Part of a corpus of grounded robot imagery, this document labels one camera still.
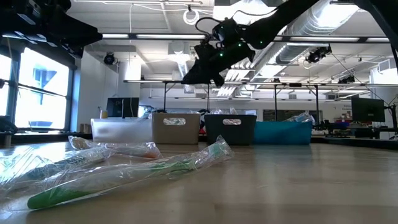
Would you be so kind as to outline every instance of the wooden table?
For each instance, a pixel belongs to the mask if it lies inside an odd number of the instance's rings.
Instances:
[[[69,146],[35,147],[57,154]],[[172,156],[203,147],[159,149]],[[194,174],[45,210],[3,212],[1,223],[398,223],[396,152],[329,144],[233,150],[233,159]]]

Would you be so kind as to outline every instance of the storage bin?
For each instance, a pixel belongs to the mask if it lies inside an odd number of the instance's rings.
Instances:
[[[198,144],[200,114],[152,114],[156,144]]]
[[[152,142],[152,122],[140,118],[91,119],[94,142]]]
[[[254,144],[306,145],[311,143],[312,123],[258,121]]]
[[[235,114],[205,115],[207,143],[213,144],[221,135],[229,145],[252,144],[257,116]]]

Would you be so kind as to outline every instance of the computer monitor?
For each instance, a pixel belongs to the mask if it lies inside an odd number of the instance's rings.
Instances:
[[[385,122],[384,115],[384,101],[367,99],[367,98],[352,98],[351,106],[353,110],[353,121],[362,122]]]
[[[108,98],[106,110],[114,118],[132,118],[138,116],[139,98]]]

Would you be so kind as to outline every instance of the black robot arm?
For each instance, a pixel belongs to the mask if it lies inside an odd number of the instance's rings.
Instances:
[[[184,76],[183,83],[207,84],[214,80],[217,86],[221,86],[224,83],[219,75],[221,71],[244,58],[252,61],[254,51],[248,44],[255,49],[266,48],[283,27],[293,22],[318,1],[288,0],[278,6],[273,15],[259,19],[250,26],[238,25],[232,18],[220,21],[213,28],[213,37],[221,42],[222,47],[214,48],[208,41],[195,46],[199,58]],[[394,12],[394,9],[398,9],[397,0],[350,0],[349,2],[370,12],[392,46],[398,49],[398,23]]]

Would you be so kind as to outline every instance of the teal storage bin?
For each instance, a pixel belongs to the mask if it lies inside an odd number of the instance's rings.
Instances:
[[[311,143],[312,122],[257,121],[254,144],[308,145]]]

